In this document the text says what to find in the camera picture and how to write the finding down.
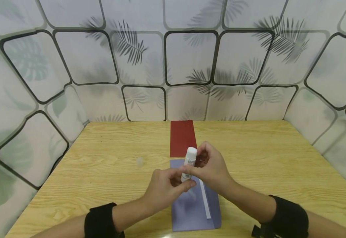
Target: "black wrist support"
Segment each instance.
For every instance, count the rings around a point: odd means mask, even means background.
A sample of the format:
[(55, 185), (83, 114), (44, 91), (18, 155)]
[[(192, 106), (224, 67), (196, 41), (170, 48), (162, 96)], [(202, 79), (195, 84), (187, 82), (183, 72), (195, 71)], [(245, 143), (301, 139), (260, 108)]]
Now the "black wrist support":
[(268, 223), (262, 223), (261, 228), (253, 228), (253, 237), (271, 238), (279, 235), (282, 238), (307, 238), (309, 220), (306, 211), (298, 204), (272, 196), (276, 201), (276, 213)]
[(118, 233), (113, 224), (112, 208), (116, 203), (109, 203), (91, 208), (84, 221), (85, 238), (124, 238), (124, 232)]

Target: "lavender paper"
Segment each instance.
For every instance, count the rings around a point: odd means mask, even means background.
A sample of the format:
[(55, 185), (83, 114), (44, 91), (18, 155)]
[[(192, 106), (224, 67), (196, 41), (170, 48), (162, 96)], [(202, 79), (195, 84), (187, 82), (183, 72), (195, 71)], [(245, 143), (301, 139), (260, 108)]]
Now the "lavender paper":
[[(171, 168), (179, 168), (185, 160), (170, 160)], [(221, 227), (221, 215), (218, 194), (205, 185), (206, 196), (210, 208), (211, 219), (206, 218), (205, 205), (199, 179), (192, 176), (197, 186), (191, 190), (195, 194), (183, 193), (172, 204), (173, 231), (211, 230)]]

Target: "white glue stick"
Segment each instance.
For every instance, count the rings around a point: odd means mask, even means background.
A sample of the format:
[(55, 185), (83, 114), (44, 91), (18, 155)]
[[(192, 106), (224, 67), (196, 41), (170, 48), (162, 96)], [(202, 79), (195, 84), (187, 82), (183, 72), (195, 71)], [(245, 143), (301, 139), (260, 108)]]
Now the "white glue stick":
[[(194, 148), (194, 147), (187, 148), (185, 162), (183, 163), (183, 165), (194, 166), (195, 160), (196, 160), (196, 153), (197, 153), (196, 148)], [(187, 175), (187, 174), (182, 173), (181, 181), (185, 182), (188, 179), (191, 179), (191, 175)]]

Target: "patterned wall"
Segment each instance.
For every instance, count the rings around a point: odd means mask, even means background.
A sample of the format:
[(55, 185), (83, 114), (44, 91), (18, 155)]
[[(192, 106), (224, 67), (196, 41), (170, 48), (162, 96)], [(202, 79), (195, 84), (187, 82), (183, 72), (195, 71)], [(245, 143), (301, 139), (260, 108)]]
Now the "patterned wall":
[(89, 121), (288, 120), (346, 178), (346, 1), (0, 0), (0, 236)]

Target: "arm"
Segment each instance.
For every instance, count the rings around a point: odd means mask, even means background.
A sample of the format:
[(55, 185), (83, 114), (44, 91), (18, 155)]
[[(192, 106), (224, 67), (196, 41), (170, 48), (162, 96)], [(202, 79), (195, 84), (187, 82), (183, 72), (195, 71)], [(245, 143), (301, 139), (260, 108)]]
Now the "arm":
[[(112, 220), (117, 232), (167, 208), (183, 192), (195, 186), (193, 180), (181, 183), (178, 169), (155, 170), (145, 194), (134, 201), (113, 207)], [(85, 238), (86, 214), (53, 226), (32, 238)]]
[[(228, 173), (223, 156), (210, 143), (204, 142), (198, 147), (197, 160), (198, 168), (183, 166), (180, 168), (181, 172), (200, 178), (219, 195), (260, 223), (273, 219), (276, 213), (275, 199), (235, 182)], [(310, 211), (306, 213), (309, 220), (309, 238), (346, 238), (346, 228), (343, 226)]]

